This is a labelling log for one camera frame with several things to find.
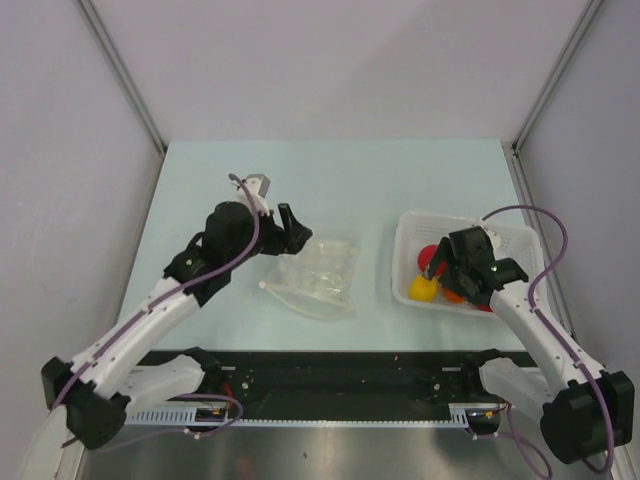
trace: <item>table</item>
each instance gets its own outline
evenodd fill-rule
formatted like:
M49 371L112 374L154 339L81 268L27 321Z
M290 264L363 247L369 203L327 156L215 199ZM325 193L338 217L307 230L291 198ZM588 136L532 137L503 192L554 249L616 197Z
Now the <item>table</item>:
M357 228L362 249L351 287L353 317L301 316L258 288L276 259L256 257L233 281L158 345L159 350L447 351L522 350L497 318L475 318L397 302L391 258L407 210L476 218L517 202L497 140L353 142L174 142L158 182L123 313L134 309L162 269L234 196L227 174L265 173L268 200L291 204L316 232ZM522 224L514 212L503 222ZM539 429L518 418L545 452ZM125 428L122 439L140 434ZM472 444L454 430L414 428L233 428L194 446L160 436L92 455L81 478L534 478L508 441ZM594 478L552 460L558 478Z
M256 257L233 274L158 349L420 351L521 350L497 318L475 318L397 302L391 294L395 228L407 210L476 218L517 203L498 140L340 142L174 142L144 229L123 313L204 228L215 205L233 198L227 175L264 173L271 206L288 202L321 232L355 229L362 238L351 296L357 313L321 321L260 290L275 258ZM504 222L522 224L515 212Z

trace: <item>red fruit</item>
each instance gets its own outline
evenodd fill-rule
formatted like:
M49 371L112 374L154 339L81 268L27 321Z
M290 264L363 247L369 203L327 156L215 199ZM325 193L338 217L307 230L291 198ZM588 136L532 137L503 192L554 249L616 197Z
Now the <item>red fruit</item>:
M418 254L418 267L420 268L421 272L424 273L424 271L427 269L427 266L429 265L429 262L431 262L431 259L433 258L433 255L436 253L437 249L437 245L428 245L420 250L420 253ZM442 275L446 269L447 262L442 262L438 267L438 270L436 270L436 275Z

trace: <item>light blue table surface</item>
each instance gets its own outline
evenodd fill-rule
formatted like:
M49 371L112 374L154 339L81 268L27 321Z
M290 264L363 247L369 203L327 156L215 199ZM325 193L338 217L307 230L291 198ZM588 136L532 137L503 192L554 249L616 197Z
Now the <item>light blue table surface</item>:
M258 282L275 267L255 257L157 349L521 350L497 318L418 309L391 294L395 229L407 210L476 218L517 203L498 140L348 142L177 142L162 169L123 313L134 309L163 268L204 228L235 189L227 175L265 173L272 207L290 203L312 229L356 228L362 249L351 296L354 316L323 321L289 310ZM501 222L522 224L519 213Z

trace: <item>yellow fruit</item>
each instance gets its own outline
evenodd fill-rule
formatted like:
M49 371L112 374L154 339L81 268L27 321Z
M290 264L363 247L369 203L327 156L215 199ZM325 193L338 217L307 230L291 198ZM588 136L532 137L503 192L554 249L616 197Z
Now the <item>yellow fruit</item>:
M418 302L433 302L438 294L438 280L427 280L418 275L409 287L409 298Z

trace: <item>cable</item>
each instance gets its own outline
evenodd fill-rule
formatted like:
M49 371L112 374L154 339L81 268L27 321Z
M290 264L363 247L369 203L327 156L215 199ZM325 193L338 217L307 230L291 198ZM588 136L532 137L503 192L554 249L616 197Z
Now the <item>cable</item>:
M240 420L242 418L242 415L244 414L244 408L242 407L242 404L238 400L236 400L235 398L227 396L227 395L209 395L209 394L205 394L205 393L191 393L191 394L187 394L187 395L180 395L177 398L180 398L180 399L183 399L183 400L218 400L218 401L224 401L224 402L227 402L227 403L231 402L236 407L238 407L238 414L235 417L233 417L231 420L227 421L226 423L223 423L219 427L215 427L212 430L209 430L207 432L194 433L194 432L191 432L187 428L178 428L178 427L165 428L165 429L162 429L162 430L156 430L154 432L147 433L145 435L140 435L139 437L132 438L131 440L127 440L127 441L118 443L117 445L114 445L112 447L101 448L99 450L96 450L96 453L99 453L99 454L112 453L112 452L115 452L116 450L120 450L120 449L122 449L124 447L128 447L128 446L131 446L131 445L136 444L138 442L142 442L143 440L147 440L149 438L153 438L153 437L157 437L157 436L160 436L160 435L164 435L166 433L184 433L186 435L193 436L196 440L198 440L200 438L211 437L213 435L217 435L219 433L222 433L225 430L227 430L228 428L230 428L231 425L233 425L238 420Z
M474 440L493 440L495 438L507 438L510 440L514 440L516 443L516 446L518 447L518 450L520 450L520 453L522 453L524 447L529 447L531 450L533 450L534 452L536 452L536 455L538 455L538 457L540 457L540 459L542 460L542 462L544 463L546 469L547 469L547 473L542 473L538 467L536 467L533 462L531 461L531 458L529 457L529 455L525 455L522 454L522 456L524 457L525 461L527 462L527 465L529 466L529 468L536 474L538 475L538 477L540 477L541 479L544 480L551 480L553 478L553 470L551 469L551 463L549 462L549 460L547 459L547 457L544 455L544 453L542 453L542 450L540 450L538 447L536 447L535 444L533 444L532 442L530 442L529 440L527 440L526 438L521 437L520 435L518 435L515 432L496 432L493 435L477 435L475 434L472 430L467 429L466 430L467 433L469 433L470 435L473 436Z
M595 378L593 378L593 375L591 375L591 372L589 371L589 369L584 365L584 363L582 363L582 359L580 358L580 355L578 355L578 352L576 352L571 347L569 342L567 342L567 340L560 334L560 332L551 323L551 321L546 317L546 315L544 313L542 313L542 311L540 311L540 309L537 307L536 300L535 300L535 289L536 289L536 287L542 281L542 279L544 277L546 277L556 267L556 265L558 265L558 263L560 263L560 261L562 260L562 257L564 257L565 253L567 252L567 247L569 245L569 234L567 232L567 228L565 227L565 225L562 223L562 221L555 214L551 213L550 211L548 211L548 210L546 210L544 208L536 207L534 205L510 205L508 207L502 207L502 208L499 208L497 210L494 210L493 212L488 213L487 215L482 217L482 220L486 221L488 218L493 217L494 215L496 215L498 213L505 212L507 210L532 210L532 211L535 211L535 212L542 213L542 214L546 215L547 217L551 218L556 223L556 225L558 225L558 227L560 227L560 231L562 232L562 247L560 248L560 253L558 253L558 256L547 266L547 268L545 268L531 282L531 285L529 286L529 292L528 292L528 295L527 295L527 300L529 301L529 305L531 306L532 311L536 314L538 319L540 319L540 321L544 324L544 326L547 328L547 330L549 330L549 332L551 332L551 334L555 337L555 339L558 341L558 343L560 343L560 345L562 345L562 347L565 349L567 354L573 360L574 365L577 368L580 369L580 372L585 376L585 378L587 379L587 382L589 383L589 386L591 387L591 389L593 390L593 392L594 392L594 394L596 396L596 399L597 399L598 404L600 406L600 410L602 411L602 418L603 418L603 421L604 421L605 431L606 431L606 435L607 435L607 459L606 459L605 464L604 464L604 466L602 468L596 467L595 465L593 465L587 459L583 459L582 462L592 472L598 473L598 474L606 474L611 470L611 467L613 466L614 448L615 448L615 440L614 440L614 434L613 434L613 424L611 422L611 416L609 415L609 408L607 407L607 402L605 401L604 395L602 394L602 390L598 386L598 383L596 382ZM525 458L525 461L527 461L527 463L529 463L529 461L527 459L527 455L525 455L523 453L523 457Z
M253 197L251 196L251 192L249 192L249 189L244 184L244 182L234 174L229 174L229 179L232 182L236 182L240 186L240 188L242 188L242 190L244 191L244 194L247 196L247 199L249 201L251 216L253 217L253 235L251 237L251 240L245 247L245 249L242 250L242 252L240 252L238 256L236 256L233 260L229 261L228 263L221 266L220 268L217 268L212 272L206 273L192 280L189 280L188 282L178 285L177 287L174 287L168 290L167 292L163 293L162 295L158 296L157 298L155 298L149 303L148 310L138 311L113 336L111 336L111 338L109 338L105 342L105 344L102 345L102 347L100 347L96 351L96 353L93 354L93 358L91 359L91 361L85 362L78 369L78 371L71 376L71 378L67 381L64 387L62 387L62 389L60 390L60 393L58 394L55 401L53 402L51 411L54 411L56 408L58 408L62 404L63 400L65 399L65 397L67 396L71 388L75 385L78 379L82 375L84 375L84 373L91 367L91 364L96 360L98 360L100 357L102 357L105 354L105 352L109 350L109 348L111 348L120 338L122 338L136 323L140 321L141 318L143 318L146 314L148 314L151 310L153 310L154 307L164 302L169 297L172 297L176 293L182 292L183 290L189 287L193 287L194 285L210 280L211 278L217 275L220 275L226 272L227 270L235 267L238 263L244 260L244 258L249 253L251 253L251 250L253 250L253 247L255 247L256 243L258 242L258 236L260 234L260 218L258 216L258 209L256 208ZM65 442L65 445L70 444L70 442L73 443L73 441L69 441L69 442Z

